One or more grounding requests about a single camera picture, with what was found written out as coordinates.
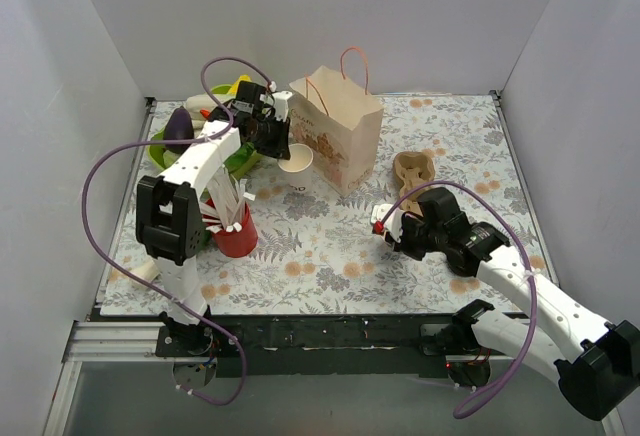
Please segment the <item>white paper coffee cup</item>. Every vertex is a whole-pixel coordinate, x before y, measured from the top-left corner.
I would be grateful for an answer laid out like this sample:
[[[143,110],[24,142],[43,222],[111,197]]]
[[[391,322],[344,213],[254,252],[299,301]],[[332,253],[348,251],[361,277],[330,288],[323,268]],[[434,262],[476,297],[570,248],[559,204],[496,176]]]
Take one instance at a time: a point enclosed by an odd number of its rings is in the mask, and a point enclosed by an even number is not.
[[[288,159],[280,159],[278,166],[289,187],[297,193],[305,193],[311,188],[313,174],[313,151],[305,144],[289,146]]]

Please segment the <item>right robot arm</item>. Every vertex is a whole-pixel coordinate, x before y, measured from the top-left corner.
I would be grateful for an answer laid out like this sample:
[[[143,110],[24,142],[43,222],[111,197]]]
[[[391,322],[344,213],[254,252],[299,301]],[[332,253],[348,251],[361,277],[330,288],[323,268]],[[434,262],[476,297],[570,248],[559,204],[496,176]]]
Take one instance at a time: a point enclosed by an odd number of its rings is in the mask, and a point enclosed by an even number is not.
[[[537,275],[509,225],[496,229],[469,221],[450,191],[453,186],[425,183],[416,189],[418,213],[383,204],[373,210],[371,223],[394,251],[416,261],[428,253],[445,255],[453,272],[491,286],[529,319],[519,323],[475,300],[435,335],[439,344],[451,337],[464,353],[486,348],[512,359],[505,373],[455,409],[455,418],[479,411],[526,365],[556,383],[582,416],[603,420],[639,387],[638,328],[627,320],[611,323]]]

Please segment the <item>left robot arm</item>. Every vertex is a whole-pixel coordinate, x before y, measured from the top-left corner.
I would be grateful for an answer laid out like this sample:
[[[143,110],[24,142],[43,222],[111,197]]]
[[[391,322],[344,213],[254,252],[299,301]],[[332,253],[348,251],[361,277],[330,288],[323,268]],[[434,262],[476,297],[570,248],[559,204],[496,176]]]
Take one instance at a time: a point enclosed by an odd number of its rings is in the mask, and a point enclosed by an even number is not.
[[[233,98],[210,94],[204,125],[177,161],[158,177],[137,185],[136,238],[159,271],[172,307],[161,320],[171,338],[193,356],[205,354],[213,333],[205,325],[208,305],[201,294],[196,255],[205,224],[200,197],[216,176],[228,176],[224,163],[243,144],[274,159],[290,157],[289,91],[274,83],[242,81]]]

